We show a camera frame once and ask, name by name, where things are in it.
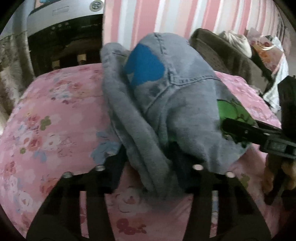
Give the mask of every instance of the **washing machine logo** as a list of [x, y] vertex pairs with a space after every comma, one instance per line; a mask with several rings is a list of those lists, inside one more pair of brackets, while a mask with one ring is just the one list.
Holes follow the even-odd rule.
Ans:
[[98, 12], [103, 8], [103, 2], [101, 0], [95, 0], [91, 3], [89, 8], [93, 12]]

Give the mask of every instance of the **washing machine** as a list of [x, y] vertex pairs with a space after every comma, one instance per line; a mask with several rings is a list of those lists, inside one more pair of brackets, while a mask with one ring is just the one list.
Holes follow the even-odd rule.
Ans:
[[28, 16], [28, 44], [36, 76], [100, 63], [104, 0], [36, 0]]

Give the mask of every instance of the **flower pattern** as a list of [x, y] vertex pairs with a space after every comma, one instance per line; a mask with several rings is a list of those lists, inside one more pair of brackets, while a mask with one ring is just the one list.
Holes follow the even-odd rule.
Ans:
[[[253, 118], [280, 126], [242, 78], [216, 74]], [[64, 172], [88, 172], [117, 153], [120, 144], [110, 131], [101, 83], [101, 64], [55, 70], [39, 76], [13, 110], [0, 139], [0, 203], [23, 236]], [[258, 177], [264, 163], [264, 154], [253, 147], [231, 170], [255, 200], [274, 235], [282, 207], [271, 208], [263, 202]], [[118, 189], [106, 194], [105, 200], [116, 240], [179, 241], [187, 226], [192, 196], [159, 200], [148, 195], [138, 173], [127, 163]], [[81, 199], [80, 213], [82, 234], [88, 237], [85, 199]], [[212, 236], [217, 226], [215, 212]]]

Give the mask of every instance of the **green print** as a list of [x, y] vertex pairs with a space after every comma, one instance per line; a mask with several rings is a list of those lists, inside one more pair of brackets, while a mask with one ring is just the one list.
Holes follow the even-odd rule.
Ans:
[[[226, 118], [234, 119], [237, 121], [245, 122], [250, 125], [255, 125], [256, 122], [247, 112], [247, 110], [241, 105], [239, 101], [232, 99], [230, 102], [226, 100], [217, 100], [217, 106], [219, 110], [220, 123], [222, 123]], [[242, 143], [242, 146], [245, 148], [247, 142], [238, 141], [238, 138], [233, 134], [227, 133], [222, 130], [224, 137], [227, 139], [227, 136], [231, 136], [235, 143]]]
[[249, 186], [250, 177], [245, 174], [242, 174], [242, 178], [239, 181], [244, 186], [244, 188], [247, 189]]
[[175, 137], [170, 137], [169, 142], [177, 142]]
[[25, 153], [26, 153], [26, 148], [23, 147], [23, 148], [20, 150], [20, 153], [21, 153], [21, 154], [25, 154]]
[[42, 119], [40, 121], [40, 130], [41, 131], [44, 131], [46, 129], [47, 126], [50, 126], [51, 125], [51, 121], [50, 121], [50, 118], [49, 116], [46, 116], [44, 119]]

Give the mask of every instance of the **folded cloth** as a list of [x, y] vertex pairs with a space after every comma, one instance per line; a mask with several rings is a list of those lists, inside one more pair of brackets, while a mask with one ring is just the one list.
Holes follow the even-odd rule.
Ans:
[[149, 191], [167, 196], [177, 190], [164, 155], [172, 141], [219, 174], [246, 151], [221, 131], [221, 121], [254, 120], [186, 39], [149, 34], [131, 53], [109, 43], [101, 59], [113, 128]]
[[[278, 47], [281, 51], [284, 51], [281, 45], [281, 41], [278, 39], [278, 37], [274, 37], [272, 39], [272, 43], [276, 47]], [[275, 73], [275, 75], [272, 75], [272, 78], [274, 79], [274, 84], [270, 88], [270, 90], [263, 95], [263, 99], [270, 104], [271, 111], [273, 113], [277, 113], [281, 109], [279, 105], [279, 92], [278, 92], [277, 86], [288, 75], [289, 75], [289, 66], [288, 66], [286, 55], [283, 54], [281, 57], [281, 64], [279, 66], [279, 70]]]
[[233, 47], [235, 47], [236, 49], [241, 51], [248, 58], [252, 57], [252, 50], [251, 50], [250, 44], [249, 44], [246, 36], [244, 36], [242, 34], [237, 34], [237, 33], [233, 32], [232, 30], [229, 30], [227, 32], [223, 31], [220, 34], [220, 37], [224, 38]]

